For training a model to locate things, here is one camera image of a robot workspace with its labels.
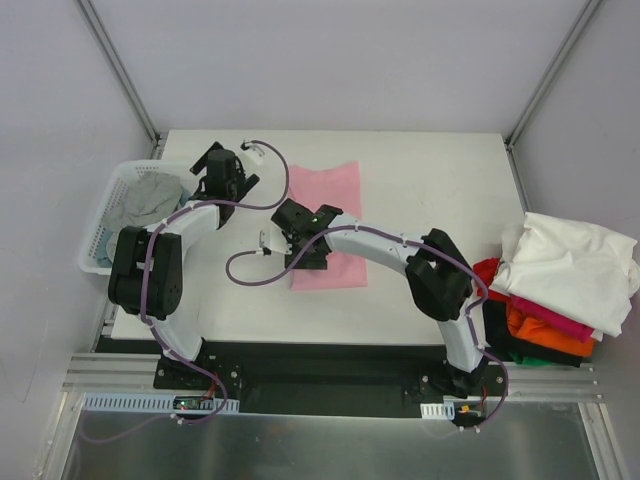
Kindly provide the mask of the white plastic laundry basket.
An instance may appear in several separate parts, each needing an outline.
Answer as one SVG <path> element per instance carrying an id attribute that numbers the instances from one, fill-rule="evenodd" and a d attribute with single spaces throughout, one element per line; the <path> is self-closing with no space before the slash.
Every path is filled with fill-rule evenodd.
<path id="1" fill-rule="evenodd" d="M 169 216 L 184 205 L 197 184 L 197 177 L 182 162 L 119 164 L 85 234 L 78 259 L 80 270 L 109 275 L 119 232 L 126 226 L 145 227 Z"/>

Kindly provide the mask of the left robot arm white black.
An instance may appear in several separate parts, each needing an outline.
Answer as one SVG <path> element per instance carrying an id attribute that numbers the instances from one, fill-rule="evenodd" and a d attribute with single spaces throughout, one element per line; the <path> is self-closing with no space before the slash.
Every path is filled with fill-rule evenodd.
<path id="1" fill-rule="evenodd" d="M 192 389 L 210 381 L 212 366 L 198 356 L 202 337 L 180 305 L 184 260 L 191 247 L 227 224 L 258 184 L 260 177 L 252 170 L 263 156 L 254 141 L 242 143 L 238 151 L 214 142 L 190 167 L 198 183 L 183 207 L 148 227 L 127 226 L 119 233 L 109 300 L 139 317 L 166 357 L 181 359 L 177 377 Z"/>

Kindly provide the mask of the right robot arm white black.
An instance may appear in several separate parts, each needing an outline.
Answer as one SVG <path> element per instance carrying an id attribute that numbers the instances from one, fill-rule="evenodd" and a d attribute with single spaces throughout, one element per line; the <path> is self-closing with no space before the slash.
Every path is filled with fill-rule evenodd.
<path id="1" fill-rule="evenodd" d="M 271 222 L 284 242 L 287 270 L 326 270 L 328 256 L 342 253 L 402 275 L 416 308 L 438 323 L 446 347 L 444 365 L 427 375 L 431 386 L 466 398 L 484 385 L 487 358 L 470 316 L 473 271 L 446 232 L 388 232 L 338 207 L 323 204 L 311 211 L 292 199 L 275 210 Z"/>

